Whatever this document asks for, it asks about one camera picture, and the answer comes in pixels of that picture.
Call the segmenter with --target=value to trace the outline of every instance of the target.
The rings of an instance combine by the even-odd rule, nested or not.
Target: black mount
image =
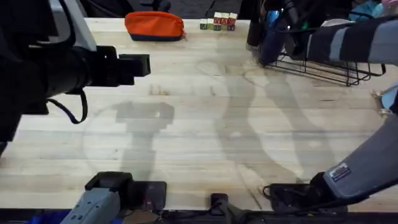
[[[318,173],[309,184],[271,184],[268,199],[272,209],[277,213],[347,213],[347,203],[335,197],[323,175]]]
[[[127,172],[99,172],[85,186],[119,192],[121,210],[161,210],[166,204],[166,183],[134,181]]]

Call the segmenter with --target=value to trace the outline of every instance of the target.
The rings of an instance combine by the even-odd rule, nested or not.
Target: gray robot arm
[[[398,183],[398,116],[385,123],[323,178],[338,199],[367,197]]]
[[[85,186],[73,210],[61,224],[109,224],[134,203],[130,173],[100,172]]]
[[[109,189],[93,188],[83,193],[61,224],[109,224],[120,213],[120,196]]]

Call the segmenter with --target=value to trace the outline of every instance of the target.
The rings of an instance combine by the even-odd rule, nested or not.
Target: wire
[[[195,218],[195,217],[200,217],[200,216],[204,216],[209,214],[214,208],[219,207],[221,205],[221,202],[215,203],[213,206],[211,206],[208,210],[202,211],[202,212],[196,212],[194,214],[191,215],[187,215],[187,216],[181,216],[181,217],[173,217],[170,218],[172,221],[175,220],[184,220],[184,219],[189,219],[189,218]]]
[[[52,49],[58,49],[58,50],[70,49],[75,45],[76,33],[75,33],[75,28],[73,26],[72,16],[70,14],[70,11],[69,11],[65,1],[64,0],[59,0],[59,1],[60,1],[63,11],[65,12],[65,15],[66,15],[67,21],[68,21],[68,25],[69,25],[70,34],[69,34],[68,38],[66,40],[58,42],[58,43],[45,44],[45,43],[41,43],[41,42],[36,42],[34,45],[37,45],[37,46],[43,47],[43,48],[52,48]]]
[[[80,98],[81,98],[81,106],[83,107],[83,113],[81,116],[81,120],[79,120],[79,121],[75,118],[73,113],[70,110],[68,110],[68,108],[66,106],[64,106],[57,100],[47,99],[47,102],[54,104],[55,106],[60,108],[63,112],[65,112],[73,124],[80,124],[87,118],[87,114],[88,114],[87,97],[83,90],[80,90]]]
[[[127,217],[129,217],[130,215],[132,215],[132,214],[134,214],[136,211],[135,210],[131,210],[131,212],[130,213],[128,213],[128,214],[125,214],[125,215],[123,215],[122,217],[120,217],[120,218],[127,218]]]
[[[208,13],[209,11],[214,7],[214,5],[216,4],[217,0],[213,0],[213,2],[210,4],[209,8],[207,9],[206,13],[205,13],[205,18],[208,17]]]
[[[270,186],[270,185],[267,185],[267,186],[265,186],[265,187],[262,189],[262,194],[263,194],[263,196],[264,196],[266,199],[270,200],[270,201],[271,201],[271,200],[278,200],[278,201],[281,202],[281,200],[280,200],[279,198],[277,198],[277,197],[275,197],[275,196],[271,196],[271,195],[269,195],[269,194],[266,193],[266,189],[269,189],[269,186]],[[301,196],[301,197],[304,196],[301,192],[298,192],[298,191],[295,191],[295,190],[290,190],[289,192],[290,192],[290,193],[293,193],[293,194],[297,194],[297,195],[299,195],[299,196]],[[310,207],[307,207],[307,208],[301,208],[301,209],[298,209],[298,210],[295,210],[295,211],[291,211],[291,212],[275,212],[275,213],[273,213],[273,215],[298,215],[299,213],[303,213],[303,212],[314,212],[314,211],[312,211],[312,210],[316,210],[316,209],[320,209],[320,208],[325,208],[325,207],[332,207],[332,206],[334,206],[334,205],[339,205],[340,203],[341,203],[341,200],[335,200],[335,201],[332,201],[332,202],[327,202],[327,203],[321,203],[321,204],[318,204],[318,205],[313,205],[313,206],[310,206]]]

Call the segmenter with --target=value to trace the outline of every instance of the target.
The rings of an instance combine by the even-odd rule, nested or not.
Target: black cable
[[[70,34],[68,38],[64,41],[58,42],[58,43],[50,43],[50,44],[45,44],[45,43],[40,43],[36,42],[35,45],[43,48],[54,48],[54,49],[70,49],[75,45],[76,42],[76,33],[75,33],[75,27],[73,25],[73,20],[72,16],[70,14],[70,11],[65,3],[64,0],[59,0],[61,7],[63,11],[65,12],[65,15],[67,17],[68,25],[69,25],[69,30]]]
[[[75,118],[73,113],[70,112],[70,110],[68,110],[68,108],[66,106],[64,106],[57,100],[47,99],[47,102],[53,103],[55,106],[59,107],[63,112],[65,112],[73,124],[80,124],[87,118],[87,114],[88,114],[87,97],[83,90],[81,90],[81,92],[80,92],[80,98],[81,98],[81,105],[83,107],[83,113],[81,115],[81,120],[79,120],[79,121]]]
[[[127,218],[127,217],[129,217],[130,215],[134,214],[135,212],[136,212],[135,210],[132,210],[130,213],[127,213],[127,214],[123,215],[123,216],[120,217],[120,218]]]
[[[280,199],[278,199],[278,198],[276,198],[276,197],[272,198],[269,194],[266,193],[266,189],[269,189],[269,185],[265,186],[265,187],[262,189],[262,194],[263,194],[263,196],[264,196],[266,199],[268,199],[268,200],[270,200],[270,201],[271,201],[271,200],[278,200],[278,201],[281,201]],[[293,193],[293,194],[297,194],[297,195],[299,195],[299,196],[303,196],[300,192],[296,192],[296,191],[290,191],[290,192]],[[307,208],[301,208],[301,209],[298,209],[298,210],[296,210],[296,211],[291,211],[291,212],[275,212],[275,213],[273,213],[273,215],[298,215],[299,213],[303,213],[303,212],[314,212],[314,211],[312,211],[312,210],[316,210],[316,209],[320,209],[320,208],[325,208],[325,207],[332,207],[332,206],[334,206],[334,205],[339,205],[340,203],[341,203],[340,200],[335,200],[335,201],[332,201],[332,202],[321,203],[321,204],[318,204],[318,205],[309,206],[309,207],[307,207]]]
[[[215,203],[213,206],[211,206],[208,210],[202,211],[202,212],[196,212],[194,214],[191,215],[186,215],[186,216],[181,216],[181,217],[173,217],[173,218],[163,218],[165,220],[171,220],[171,221],[175,221],[175,220],[184,220],[184,219],[189,219],[189,218],[195,218],[195,217],[200,217],[203,215],[207,215],[209,214],[214,208],[219,207],[221,205],[221,202]]]
[[[90,3],[92,6],[97,8],[98,10],[102,11],[105,13],[107,16],[113,17],[113,18],[120,18],[122,16],[117,15],[115,12],[110,11],[109,9],[105,8],[104,6],[99,5],[97,2],[94,2],[92,0],[86,0],[88,3]]]
[[[205,13],[205,18],[208,17],[208,13],[209,11],[214,7],[214,5],[216,4],[217,0],[213,0],[213,2],[210,4],[209,8],[207,9],[206,13]]]

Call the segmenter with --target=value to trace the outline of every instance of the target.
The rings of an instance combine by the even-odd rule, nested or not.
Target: wooden block
[[[223,17],[222,13],[220,12],[215,12],[214,13],[214,25],[215,24],[221,24],[221,18]]]
[[[228,17],[228,25],[235,25],[236,18],[238,18],[236,13],[230,13]]]
[[[228,31],[234,31],[235,30],[235,25],[228,25],[227,30]]]
[[[200,19],[200,29],[201,30],[207,29],[207,19]]]
[[[215,31],[220,31],[221,30],[221,24],[214,24],[214,30]]]
[[[229,13],[221,13],[221,25],[228,24]]]
[[[214,30],[214,19],[207,19],[207,29]]]

